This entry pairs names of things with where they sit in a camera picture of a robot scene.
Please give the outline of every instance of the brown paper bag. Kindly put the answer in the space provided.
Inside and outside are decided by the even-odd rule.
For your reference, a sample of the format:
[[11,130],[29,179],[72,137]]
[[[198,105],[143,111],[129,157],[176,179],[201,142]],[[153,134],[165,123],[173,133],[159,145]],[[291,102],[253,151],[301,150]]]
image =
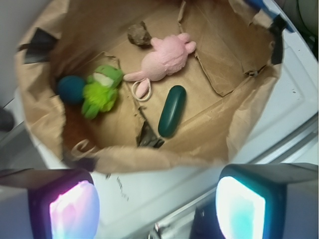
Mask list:
[[[63,76],[86,78],[100,64],[139,70],[152,49],[132,45],[126,30],[141,20],[153,37],[190,33],[197,50],[185,68],[153,83],[144,103],[123,82],[114,108],[94,120],[81,116],[81,106],[64,105],[52,90]],[[16,55],[26,125],[59,159],[93,158],[102,173],[227,163],[280,74],[281,65],[271,61],[271,24],[243,0],[53,0],[20,43],[38,28],[58,38],[50,63],[25,64],[27,50]],[[160,114],[174,85],[186,89],[184,113],[174,137],[160,139]],[[147,136],[161,147],[138,147]]]

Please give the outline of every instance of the plush bunny ear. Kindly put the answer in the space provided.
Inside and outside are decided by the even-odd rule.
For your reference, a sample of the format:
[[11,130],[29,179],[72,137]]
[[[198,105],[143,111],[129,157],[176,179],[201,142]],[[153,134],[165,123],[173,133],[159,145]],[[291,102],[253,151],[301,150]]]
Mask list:
[[177,37],[184,43],[187,43],[190,41],[190,35],[186,32],[177,35]]
[[145,78],[145,74],[143,71],[136,71],[132,73],[128,73],[124,75],[123,80],[125,81],[140,81]]
[[196,42],[191,41],[185,44],[185,48],[188,54],[194,52],[196,50]]
[[[145,98],[142,98],[147,92],[148,92],[148,95]],[[141,81],[136,81],[132,85],[132,94],[133,94],[133,97],[137,99],[138,101],[141,101],[141,102],[147,101],[152,94],[151,81],[149,80],[149,78],[145,78]]]

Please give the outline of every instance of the green plush toy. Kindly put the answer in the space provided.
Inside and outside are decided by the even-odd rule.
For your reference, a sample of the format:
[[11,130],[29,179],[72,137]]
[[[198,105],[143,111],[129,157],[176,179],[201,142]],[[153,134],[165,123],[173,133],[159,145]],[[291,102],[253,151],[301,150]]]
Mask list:
[[99,112],[110,111],[116,98],[116,88],[123,78],[123,72],[113,66],[102,65],[95,69],[87,79],[83,89],[84,103],[82,114],[87,119],[94,119]]

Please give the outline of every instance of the white surface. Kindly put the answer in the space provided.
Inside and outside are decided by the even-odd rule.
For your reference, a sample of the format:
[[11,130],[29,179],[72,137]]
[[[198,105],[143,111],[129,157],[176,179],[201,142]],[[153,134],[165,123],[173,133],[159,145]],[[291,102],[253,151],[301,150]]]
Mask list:
[[13,99],[16,89],[13,56],[26,30],[50,0],[0,1],[0,106]]
[[[265,2],[279,12],[270,0]],[[285,31],[284,36],[283,74],[233,162],[249,162],[318,111],[318,63],[298,33]],[[49,168],[64,167],[42,143],[36,139],[33,142]],[[93,173],[101,205],[96,238],[122,238],[163,217],[212,187],[221,169],[178,167],[162,172],[113,174],[109,179]]]
[[0,238],[33,238],[26,189],[0,185]]

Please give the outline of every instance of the dark green oblong object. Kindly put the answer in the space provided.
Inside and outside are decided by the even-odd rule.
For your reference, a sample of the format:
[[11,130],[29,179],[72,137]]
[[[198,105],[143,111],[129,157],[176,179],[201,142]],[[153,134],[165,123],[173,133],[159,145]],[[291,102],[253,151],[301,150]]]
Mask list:
[[170,89],[159,120],[159,133],[162,137],[171,137],[176,131],[186,101],[186,90],[183,86]]

